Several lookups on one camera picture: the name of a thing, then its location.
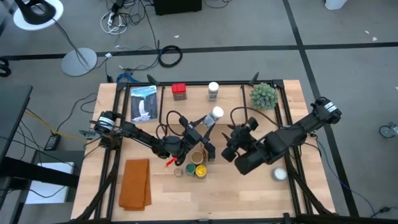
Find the yellow cable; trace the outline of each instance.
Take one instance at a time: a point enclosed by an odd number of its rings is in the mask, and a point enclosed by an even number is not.
[[[61,132],[59,132],[59,131],[57,131],[57,130],[54,130],[54,129],[51,128],[51,127],[49,126],[49,124],[47,124],[44,120],[40,119],[38,116],[32,114],[32,113],[29,112],[29,111],[25,111],[25,114],[28,114],[29,116],[35,118],[37,121],[39,121],[40,123],[42,123],[46,128],[48,128],[49,130],[51,130],[51,132],[53,132],[54,134],[59,134],[59,135],[65,137],[65,138],[70,138],[70,139],[74,139],[74,140],[79,140],[79,141],[81,141],[81,142],[87,143],[87,140],[83,140],[83,139],[81,139],[81,138],[78,138],[78,137],[75,137],[75,136],[71,136],[71,135],[69,135],[69,134],[61,133]]]

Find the green lid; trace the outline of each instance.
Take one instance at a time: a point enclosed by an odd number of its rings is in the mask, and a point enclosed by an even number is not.
[[[196,167],[195,167],[194,164],[188,164],[185,167],[185,172],[188,173],[188,174],[194,174],[195,173],[195,169],[196,169]]]

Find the black metal frame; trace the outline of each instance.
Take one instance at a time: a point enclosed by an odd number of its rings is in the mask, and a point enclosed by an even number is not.
[[[217,81],[219,85],[241,85],[241,89],[242,89],[242,94],[243,94],[243,105],[246,106],[246,92],[244,89],[245,85],[248,85],[249,82],[248,81]],[[164,99],[164,89],[166,86],[170,86],[172,84],[174,84],[175,82],[163,82],[161,83],[161,95],[160,95],[160,111],[159,111],[159,122],[162,122],[162,110],[163,110],[163,99]],[[286,97],[286,93],[284,91],[284,86],[283,86],[283,80],[259,80],[259,81],[255,81],[254,84],[259,84],[259,83],[266,83],[270,86],[272,86],[275,89],[280,90],[280,94],[282,95],[282,101],[284,103],[284,109],[287,112],[286,113],[286,117],[288,118],[288,124],[291,124],[292,122],[292,118],[290,117],[290,111],[289,111],[289,105],[287,104],[287,97]],[[195,85],[208,85],[209,82],[186,82],[185,83],[187,86],[195,86]],[[122,108],[122,112],[121,114],[123,116],[126,116],[127,113],[127,104],[128,104],[128,100],[129,100],[129,90],[132,87],[137,87],[137,86],[147,86],[147,85],[151,85],[151,83],[118,83],[116,86],[116,94],[115,94],[115,98],[114,98],[114,104],[113,104],[113,111],[114,112],[118,112],[118,104],[120,101],[120,96],[121,96],[121,92],[122,90],[124,90],[124,99],[123,99],[123,108]],[[277,115],[277,122],[282,125],[282,115],[280,113],[280,108],[279,105],[277,105],[275,107],[275,113]],[[248,112],[247,110],[244,110],[244,115],[245,115],[245,119],[248,119]],[[104,163],[103,163],[103,168],[102,168],[102,172],[101,172],[101,177],[100,177],[100,184],[99,187],[101,188],[101,186],[104,184],[104,180],[106,179],[106,176],[108,174],[108,167],[109,167],[109,160],[110,160],[110,155],[111,155],[111,150],[112,149],[105,149],[105,156],[104,156]],[[115,157],[114,157],[114,164],[119,164],[120,162],[120,153],[121,153],[121,147],[119,149],[116,149],[116,153],[115,153]],[[295,149],[295,158],[296,158],[296,163],[299,167],[301,167],[301,169],[299,169],[297,172],[299,174],[299,176],[301,178],[305,177],[304,173],[303,173],[303,168],[302,168],[302,163],[301,163],[301,158],[298,155],[298,149]],[[285,161],[290,160],[290,156],[289,154],[286,154],[285,156]],[[111,183],[111,189],[109,192],[109,200],[108,200],[108,207],[107,207],[107,212],[106,212],[106,216],[105,218],[111,219],[112,217],[112,213],[113,213],[113,205],[114,205],[114,195],[115,195],[115,190],[116,190],[116,181],[117,181],[117,176],[118,176],[118,171],[116,170],[116,174],[115,174],[115,178],[112,180]],[[294,206],[294,211],[295,214],[298,215],[301,213],[301,208],[300,208],[300,204],[299,204],[299,196],[297,194],[297,188],[295,185],[295,181],[292,177],[291,174],[289,174],[289,186],[290,186],[290,192],[292,194],[292,202],[293,202],[293,206]],[[309,200],[304,197],[304,200],[306,201],[306,209],[307,211],[310,211],[309,214],[312,214],[312,207],[311,204],[309,202]],[[102,200],[99,201],[96,210],[95,210],[95,218],[100,218],[101,211],[102,208]],[[149,221],[150,223],[162,223],[162,222],[157,222],[157,221]],[[165,221],[165,222],[174,222],[174,223],[192,223],[195,222],[195,220],[181,220],[181,221]],[[211,222],[213,223],[225,223],[225,222],[248,222],[248,223],[253,223],[253,222],[265,222],[265,223],[280,223],[280,222],[284,222],[283,218],[262,218],[262,219],[245,219],[245,220],[237,220],[237,219],[231,219],[231,220],[212,220]],[[148,223],[148,222],[113,222],[113,223]]]

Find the yellow can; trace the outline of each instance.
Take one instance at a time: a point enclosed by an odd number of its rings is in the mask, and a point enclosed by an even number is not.
[[[204,179],[206,177],[206,167],[204,165],[200,165],[197,167],[195,174],[198,177],[198,179]]]

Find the blue cable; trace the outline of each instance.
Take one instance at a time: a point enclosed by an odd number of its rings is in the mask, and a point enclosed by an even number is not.
[[[374,211],[374,208],[373,208],[372,204],[370,203],[370,201],[369,201],[368,199],[366,199],[366,197],[363,197],[360,193],[358,193],[358,192],[356,192],[356,191],[350,189],[349,187],[347,187],[347,185],[345,185],[345,184],[343,183],[343,181],[341,181],[340,178],[338,178],[338,176],[335,174],[335,172],[333,171],[333,169],[332,169],[331,166],[330,166],[329,159],[328,159],[328,155],[326,154],[325,148],[323,147],[323,145],[322,145],[322,143],[321,143],[320,141],[317,140],[317,143],[319,143],[319,145],[321,145],[321,148],[322,148],[322,150],[323,150],[323,154],[325,155],[325,158],[326,158],[326,163],[328,164],[328,167],[329,167],[331,173],[338,179],[338,181],[340,181],[340,184],[341,184],[342,186],[344,186],[346,189],[348,189],[348,190],[351,191],[352,193],[354,193],[354,194],[360,196],[361,198],[363,198],[363,200],[365,200],[365,202],[368,203],[369,207],[371,207],[373,214],[375,214],[376,212]]]

